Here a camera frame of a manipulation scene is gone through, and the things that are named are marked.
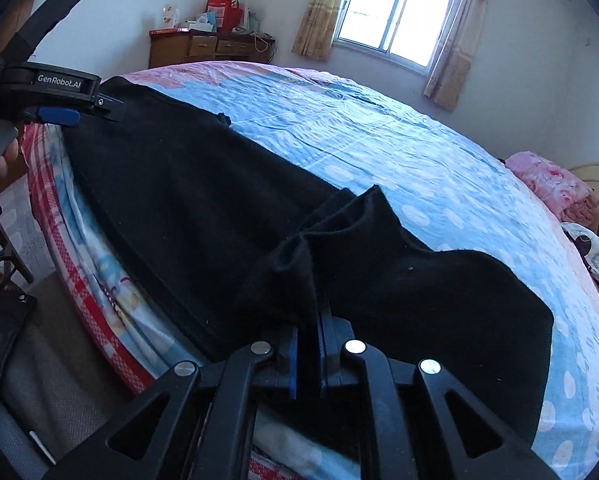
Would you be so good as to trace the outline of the tissue box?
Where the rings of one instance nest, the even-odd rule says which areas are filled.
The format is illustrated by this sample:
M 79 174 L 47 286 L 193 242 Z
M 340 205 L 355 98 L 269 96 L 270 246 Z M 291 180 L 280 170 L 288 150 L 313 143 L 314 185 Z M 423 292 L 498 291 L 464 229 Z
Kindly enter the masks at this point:
M 186 20 L 185 27 L 196 32 L 217 32 L 217 18 L 214 12 L 205 12 L 197 15 L 193 20 Z

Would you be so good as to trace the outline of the beige curtain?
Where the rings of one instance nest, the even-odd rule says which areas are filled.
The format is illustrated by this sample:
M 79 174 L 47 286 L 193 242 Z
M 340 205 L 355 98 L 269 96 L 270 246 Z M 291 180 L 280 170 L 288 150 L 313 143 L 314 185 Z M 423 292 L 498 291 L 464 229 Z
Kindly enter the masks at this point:
M 488 0 L 453 0 L 434 51 L 424 96 L 452 112 L 457 107 L 485 23 Z
M 292 53 L 315 61 L 326 61 L 344 0 L 310 0 L 296 34 Z

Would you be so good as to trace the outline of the left beige curtain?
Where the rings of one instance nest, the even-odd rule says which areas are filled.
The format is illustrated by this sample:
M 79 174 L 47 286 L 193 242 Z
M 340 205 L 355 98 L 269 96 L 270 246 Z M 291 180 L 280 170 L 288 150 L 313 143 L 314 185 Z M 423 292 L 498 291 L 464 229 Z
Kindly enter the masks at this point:
M 344 0 L 310 0 L 296 34 L 292 53 L 315 61 L 326 61 Z

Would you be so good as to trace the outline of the black pants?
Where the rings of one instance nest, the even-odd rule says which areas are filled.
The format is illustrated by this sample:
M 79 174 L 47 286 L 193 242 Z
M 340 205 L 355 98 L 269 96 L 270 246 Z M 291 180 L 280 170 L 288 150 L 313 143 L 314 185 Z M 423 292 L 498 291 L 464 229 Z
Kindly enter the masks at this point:
M 122 265 L 205 356 L 296 335 L 297 393 L 319 398 L 316 318 L 385 356 L 434 359 L 523 440 L 537 432 L 553 316 L 502 262 L 436 252 L 380 188 L 336 188 L 226 117 L 124 78 L 118 122 L 63 129 L 78 190 Z

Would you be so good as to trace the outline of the wooden desk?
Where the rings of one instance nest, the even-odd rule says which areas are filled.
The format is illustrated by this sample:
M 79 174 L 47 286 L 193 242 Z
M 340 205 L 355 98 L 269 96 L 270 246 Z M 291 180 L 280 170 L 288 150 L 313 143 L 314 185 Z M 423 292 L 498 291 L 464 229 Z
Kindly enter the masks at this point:
M 271 63 L 275 39 L 267 34 L 219 34 L 183 28 L 154 29 L 150 36 L 148 67 L 205 62 Z

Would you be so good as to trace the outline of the right beige curtain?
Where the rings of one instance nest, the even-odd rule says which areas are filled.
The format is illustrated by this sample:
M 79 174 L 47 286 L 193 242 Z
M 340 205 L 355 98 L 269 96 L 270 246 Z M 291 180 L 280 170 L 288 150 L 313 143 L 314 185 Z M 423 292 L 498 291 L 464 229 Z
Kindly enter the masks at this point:
M 485 23 L 488 0 L 453 0 L 434 51 L 424 96 L 452 112 L 457 107 Z

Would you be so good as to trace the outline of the blue pink bed sheet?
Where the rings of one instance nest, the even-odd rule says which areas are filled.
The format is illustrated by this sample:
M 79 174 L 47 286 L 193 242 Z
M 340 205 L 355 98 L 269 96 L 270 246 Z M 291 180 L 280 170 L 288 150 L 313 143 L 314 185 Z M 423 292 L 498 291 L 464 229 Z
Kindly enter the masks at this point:
M 534 451 L 563 479 L 599 460 L 599 292 L 557 217 L 502 162 L 455 130 L 349 79 L 307 68 L 202 62 L 142 70 L 135 84 L 213 113 L 339 188 L 380 185 L 403 226 L 436 250 L 504 262 L 554 316 Z M 32 213 L 86 330 L 134 392 L 200 359 L 129 278 L 70 169 L 60 129 L 24 133 Z

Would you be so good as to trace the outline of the pink floral folded blanket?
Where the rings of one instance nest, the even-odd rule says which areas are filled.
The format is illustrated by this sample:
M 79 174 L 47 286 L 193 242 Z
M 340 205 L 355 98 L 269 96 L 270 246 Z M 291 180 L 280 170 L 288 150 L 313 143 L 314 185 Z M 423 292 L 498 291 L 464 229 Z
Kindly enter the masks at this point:
M 561 222 L 599 226 L 599 193 L 569 170 L 533 152 L 505 159 L 508 168 Z

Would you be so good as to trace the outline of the window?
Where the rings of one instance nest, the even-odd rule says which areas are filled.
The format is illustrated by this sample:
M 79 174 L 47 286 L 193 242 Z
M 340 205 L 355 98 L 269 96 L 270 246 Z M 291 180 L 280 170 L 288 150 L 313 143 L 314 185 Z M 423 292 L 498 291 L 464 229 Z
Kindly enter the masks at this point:
M 335 41 L 426 74 L 456 0 L 344 0 Z

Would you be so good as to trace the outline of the red gift bag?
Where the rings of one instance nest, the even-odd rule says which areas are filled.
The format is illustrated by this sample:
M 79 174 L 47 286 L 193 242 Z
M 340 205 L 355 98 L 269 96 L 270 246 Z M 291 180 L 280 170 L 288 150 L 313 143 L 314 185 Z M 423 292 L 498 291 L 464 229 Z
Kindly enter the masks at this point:
M 206 11 L 214 13 L 218 32 L 232 32 L 243 21 L 243 9 L 238 0 L 207 0 Z

